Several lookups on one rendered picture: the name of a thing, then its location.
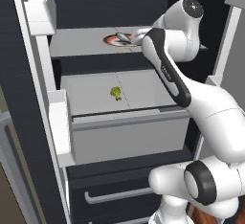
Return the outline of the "black fridge door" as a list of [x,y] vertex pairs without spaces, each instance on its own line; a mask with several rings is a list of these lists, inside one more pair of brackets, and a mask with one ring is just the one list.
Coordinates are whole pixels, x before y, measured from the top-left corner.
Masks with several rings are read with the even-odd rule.
[[11,113],[31,192],[45,224],[70,224],[49,117],[37,41],[25,0],[0,0],[0,85]]

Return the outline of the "black fridge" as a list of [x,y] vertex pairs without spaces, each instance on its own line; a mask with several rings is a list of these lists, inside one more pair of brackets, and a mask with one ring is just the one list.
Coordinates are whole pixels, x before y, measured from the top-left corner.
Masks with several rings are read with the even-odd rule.
[[[150,26],[168,7],[178,0],[55,0],[57,29],[111,28]],[[204,8],[200,40],[205,45],[194,61],[183,63],[181,71],[198,81],[212,74],[229,8],[225,0],[198,0]],[[52,57],[56,87],[64,76],[153,70],[143,54],[123,53],[90,56]],[[199,129],[193,119],[184,141],[184,148],[194,156]]]

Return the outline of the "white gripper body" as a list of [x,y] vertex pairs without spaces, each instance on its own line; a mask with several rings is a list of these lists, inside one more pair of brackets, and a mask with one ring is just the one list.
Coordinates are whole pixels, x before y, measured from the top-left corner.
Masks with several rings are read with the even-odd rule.
[[145,35],[150,31],[150,28],[143,28],[143,29],[138,29],[136,30],[132,35],[131,35],[131,44],[136,45],[136,46],[141,46],[143,38]]

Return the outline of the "small white door bin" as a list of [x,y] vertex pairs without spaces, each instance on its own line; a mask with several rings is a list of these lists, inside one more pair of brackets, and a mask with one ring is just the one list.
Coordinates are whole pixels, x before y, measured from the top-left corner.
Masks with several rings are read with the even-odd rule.
[[56,33],[55,0],[27,0],[24,3],[31,35]]

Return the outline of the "orange and white plate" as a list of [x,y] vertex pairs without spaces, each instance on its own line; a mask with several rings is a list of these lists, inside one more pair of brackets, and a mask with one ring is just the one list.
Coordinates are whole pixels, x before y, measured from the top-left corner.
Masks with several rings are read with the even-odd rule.
[[[125,34],[130,40],[131,40],[131,34]],[[134,45],[132,45],[131,43],[126,43],[126,42],[122,42],[120,41],[116,34],[111,34],[106,36],[103,39],[103,42],[109,46],[113,46],[113,47],[134,47]]]

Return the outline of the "grey fish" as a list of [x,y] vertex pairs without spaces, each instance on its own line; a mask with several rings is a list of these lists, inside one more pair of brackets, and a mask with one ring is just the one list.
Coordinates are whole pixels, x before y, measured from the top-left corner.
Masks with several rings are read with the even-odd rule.
[[131,43],[131,40],[123,33],[116,33],[116,36],[122,42]]

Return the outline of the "tall white door bin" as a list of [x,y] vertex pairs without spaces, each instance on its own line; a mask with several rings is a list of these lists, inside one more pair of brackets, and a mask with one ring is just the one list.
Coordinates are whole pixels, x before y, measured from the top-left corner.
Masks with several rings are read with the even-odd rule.
[[61,168],[74,166],[76,163],[72,152],[72,120],[66,91],[49,91],[48,99],[49,121],[59,166]]

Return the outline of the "black freezer drawer front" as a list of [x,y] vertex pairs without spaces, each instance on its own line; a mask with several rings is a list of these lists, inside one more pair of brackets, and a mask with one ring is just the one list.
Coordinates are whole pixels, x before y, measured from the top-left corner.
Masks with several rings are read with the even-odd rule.
[[161,197],[147,194],[88,204],[84,193],[100,196],[127,190],[148,188],[148,174],[162,165],[192,159],[186,148],[102,163],[67,168],[72,224],[114,224],[151,216],[159,207]]

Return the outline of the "grey fridge shelf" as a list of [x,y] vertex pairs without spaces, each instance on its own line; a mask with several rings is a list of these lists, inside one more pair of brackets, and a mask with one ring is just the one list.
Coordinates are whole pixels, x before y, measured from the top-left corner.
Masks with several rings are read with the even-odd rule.
[[115,47],[103,39],[115,33],[132,34],[145,26],[58,29],[50,44],[51,57],[138,53],[140,47]]

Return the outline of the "green broccoli floret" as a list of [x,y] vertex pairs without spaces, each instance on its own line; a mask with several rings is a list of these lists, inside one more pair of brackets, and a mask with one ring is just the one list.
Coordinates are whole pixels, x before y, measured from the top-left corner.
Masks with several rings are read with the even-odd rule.
[[120,101],[121,98],[121,88],[119,86],[114,86],[111,88],[110,95],[113,96],[116,101]]

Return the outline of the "white fridge crisper drawer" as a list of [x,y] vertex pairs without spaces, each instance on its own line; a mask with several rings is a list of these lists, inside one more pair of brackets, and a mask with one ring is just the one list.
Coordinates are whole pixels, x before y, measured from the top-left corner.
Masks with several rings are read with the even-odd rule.
[[[121,100],[110,95],[121,88]],[[64,76],[78,165],[181,150],[189,114],[153,70]]]

